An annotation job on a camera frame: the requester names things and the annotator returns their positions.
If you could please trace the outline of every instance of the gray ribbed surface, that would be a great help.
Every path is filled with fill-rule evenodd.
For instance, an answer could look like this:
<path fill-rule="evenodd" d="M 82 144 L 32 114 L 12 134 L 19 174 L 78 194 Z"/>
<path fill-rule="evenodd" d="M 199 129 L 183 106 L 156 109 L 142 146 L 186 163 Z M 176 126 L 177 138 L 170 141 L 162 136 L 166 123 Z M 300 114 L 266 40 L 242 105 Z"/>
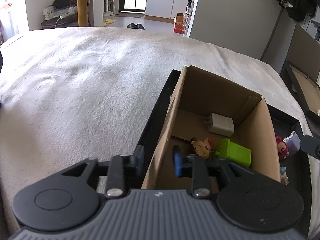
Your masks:
<path fill-rule="evenodd" d="M 15 240 L 194 240 L 194 239 L 303 239 L 293 229 L 260 235 L 243 231 L 221 218 L 210 201 L 196 200 L 185 190 L 132 190 L 110 200 L 86 225 L 61 234 L 39 234 L 26 229 Z"/>

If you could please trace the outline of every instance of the floor mat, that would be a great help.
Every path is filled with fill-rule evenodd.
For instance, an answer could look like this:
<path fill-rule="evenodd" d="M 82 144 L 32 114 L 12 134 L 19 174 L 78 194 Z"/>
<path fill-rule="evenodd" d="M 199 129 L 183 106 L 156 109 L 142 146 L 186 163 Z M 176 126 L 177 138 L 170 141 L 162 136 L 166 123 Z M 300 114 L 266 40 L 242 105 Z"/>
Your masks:
<path fill-rule="evenodd" d="M 120 13 L 113 15 L 115 17 L 133 17 L 133 18 L 142 18 L 144 13 Z"/>

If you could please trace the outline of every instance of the slipper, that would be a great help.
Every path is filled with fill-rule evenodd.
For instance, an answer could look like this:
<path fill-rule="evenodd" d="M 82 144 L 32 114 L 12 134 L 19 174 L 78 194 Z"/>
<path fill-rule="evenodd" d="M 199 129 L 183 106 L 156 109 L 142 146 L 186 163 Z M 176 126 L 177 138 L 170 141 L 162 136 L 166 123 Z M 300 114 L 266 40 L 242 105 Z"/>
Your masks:
<path fill-rule="evenodd" d="M 134 23 L 130 23 L 127 25 L 127 28 L 129 29 L 135 29 L 136 28 L 136 25 Z"/>
<path fill-rule="evenodd" d="M 144 30 L 144 27 L 143 27 L 143 25 L 141 23 L 138 23 L 136 25 L 136 29 Z"/>
<path fill-rule="evenodd" d="M 110 24 L 110 23 L 114 23 L 114 22 L 116 22 L 116 20 L 108 18 L 103 23 Z"/>

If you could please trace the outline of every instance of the toy figure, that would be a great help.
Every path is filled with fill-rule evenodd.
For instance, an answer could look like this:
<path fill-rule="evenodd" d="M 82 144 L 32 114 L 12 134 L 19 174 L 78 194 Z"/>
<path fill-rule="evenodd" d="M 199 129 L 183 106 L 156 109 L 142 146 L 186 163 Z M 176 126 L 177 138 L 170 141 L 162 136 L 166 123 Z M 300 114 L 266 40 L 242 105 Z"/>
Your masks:
<path fill-rule="evenodd" d="M 208 159 L 210 156 L 211 146 L 209 143 L 209 139 L 206 139 L 204 142 L 199 141 L 197 138 L 193 137 L 191 139 L 192 144 L 192 152 L 197 154 L 205 159 Z"/>
<path fill-rule="evenodd" d="M 293 131 L 289 137 L 284 138 L 283 141 L 287 145 L 290 154 L 295 154 L 298 152 L 298 150 L 300 150 L 300 139 L 295 131 Z"/>
<path fill-rule="evenodd" d="M 277 148 L 279 160 L 285 159 L 289 155 L 289 149 L 285 142 L 282 141 L 281 137 L 276 136 Z"/>
<path fill-rule="evenodd" d="M 280 167 L 280 174 L 281 175 L 284 174 L 286 170 L 287 170 L 286 167 Z"/>
<path fill-rule="evenodd" d="M 285 185 L 289 184 L 289 180 L 286 172 L 281 175 L 281 183 Z"/>

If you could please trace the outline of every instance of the gray wall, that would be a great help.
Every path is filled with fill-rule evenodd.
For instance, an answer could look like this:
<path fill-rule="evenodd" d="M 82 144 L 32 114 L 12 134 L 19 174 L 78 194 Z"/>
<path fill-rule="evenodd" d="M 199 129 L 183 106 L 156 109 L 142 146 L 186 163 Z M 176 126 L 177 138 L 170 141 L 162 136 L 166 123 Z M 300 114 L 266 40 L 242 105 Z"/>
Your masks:
<path fill-rule="evenodd" d="M 280 10 L 276 0 L 196 0 L 188 37 L 260 59 Z"/>
<path fill-rule="evenodd" d="M 288 16 L 287 11 L 284 10 L 281 13 L 270 44 L 262 58 L 263 62 L 271 65 L 278 73 L 280 73 L 285 57 L 287 56 L 295 25 L 294 20 L 292 20 Z"/>

